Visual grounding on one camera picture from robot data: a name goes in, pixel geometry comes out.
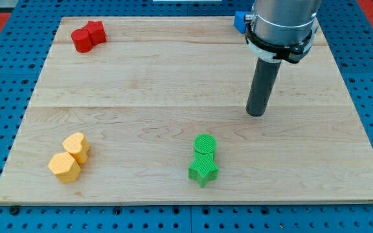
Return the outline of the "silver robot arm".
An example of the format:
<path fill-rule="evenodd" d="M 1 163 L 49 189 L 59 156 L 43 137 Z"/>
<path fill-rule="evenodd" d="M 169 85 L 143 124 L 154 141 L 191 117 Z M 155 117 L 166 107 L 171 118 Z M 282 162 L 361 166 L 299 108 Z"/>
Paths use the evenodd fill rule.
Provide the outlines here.
<path fill-rule="evenodd" d="M 233 25 L 258 59 L 298 63 L 315 41 L 320 5 L 321 0 L 254 0 L 250 11 L 235 12 Z"/>

